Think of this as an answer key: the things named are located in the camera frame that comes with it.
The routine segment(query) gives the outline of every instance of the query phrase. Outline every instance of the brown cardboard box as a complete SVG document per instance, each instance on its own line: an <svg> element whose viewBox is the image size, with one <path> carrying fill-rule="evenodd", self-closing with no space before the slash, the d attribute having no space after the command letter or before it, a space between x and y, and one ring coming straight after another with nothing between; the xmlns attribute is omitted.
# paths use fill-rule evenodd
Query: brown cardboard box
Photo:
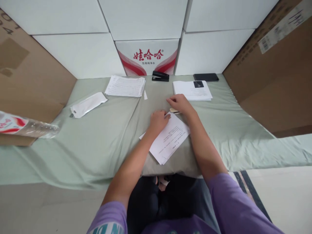
<svg viewBox="0 0 312 234"><path fill-rule="evenodd" d="M312 17L264 54L258 44L300 2L280 0L223 72L240 106L276 137L312 133Z"/></svg>
<svg viewBox="0 0 312 234"><path fill-rule="evenodd" d="M0 9L0 110L52 122L76 78ZM0 134L0 145L29 146L36 139Z"/></svg>

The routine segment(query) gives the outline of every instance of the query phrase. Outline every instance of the lap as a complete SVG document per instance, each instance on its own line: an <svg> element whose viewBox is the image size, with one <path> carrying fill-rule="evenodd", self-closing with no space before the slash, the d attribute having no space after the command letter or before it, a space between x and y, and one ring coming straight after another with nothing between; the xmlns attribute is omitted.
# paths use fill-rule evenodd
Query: lap
<svg viewBox="0 0 312 234"><path fill-rule="evenodd" d="M141 233L150 223L197 215L219 232L210 192L203 179L170 176L161 192L153 177L141 177L131 193L127 212L128 233Z"/></svg>

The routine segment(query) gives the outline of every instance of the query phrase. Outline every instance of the white plastic pouch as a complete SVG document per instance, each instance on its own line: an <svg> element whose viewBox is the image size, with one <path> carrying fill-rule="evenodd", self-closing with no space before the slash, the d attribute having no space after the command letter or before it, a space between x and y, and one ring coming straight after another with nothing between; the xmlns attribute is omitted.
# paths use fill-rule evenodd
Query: white plastic pouch
<svg viewBox="0 0 312 234"><path fill-rule="evenodd" d="M102 92L98 92L71 107L75 118L81 118L100 104L108 101Z"/></svg>

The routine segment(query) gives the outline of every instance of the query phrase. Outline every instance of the person's left hand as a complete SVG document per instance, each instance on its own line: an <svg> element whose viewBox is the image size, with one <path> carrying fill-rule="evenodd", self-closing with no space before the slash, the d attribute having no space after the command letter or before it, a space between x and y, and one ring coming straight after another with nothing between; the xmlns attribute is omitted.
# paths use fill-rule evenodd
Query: person's left hand
<svg viewBox="0 0 312 234"><path fill-rule="evenodd" d="M170 115L167 115L166 117L165 115L166 112L164 110L157 110L152 113L150 116L150 125L147 132L157 137L168 124L169 119L171 118Z"/></svg>

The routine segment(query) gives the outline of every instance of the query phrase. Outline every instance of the smartphone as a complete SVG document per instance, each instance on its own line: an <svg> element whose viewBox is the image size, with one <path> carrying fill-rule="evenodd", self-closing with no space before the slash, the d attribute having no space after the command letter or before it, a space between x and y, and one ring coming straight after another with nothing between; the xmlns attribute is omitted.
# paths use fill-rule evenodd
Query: smartphone
<svg viewBox="0 0 312 234"><path fill-rule="evenodd" d="M215 73L194 74L194 79L197 81L219 81L218 76Z"/></svg>

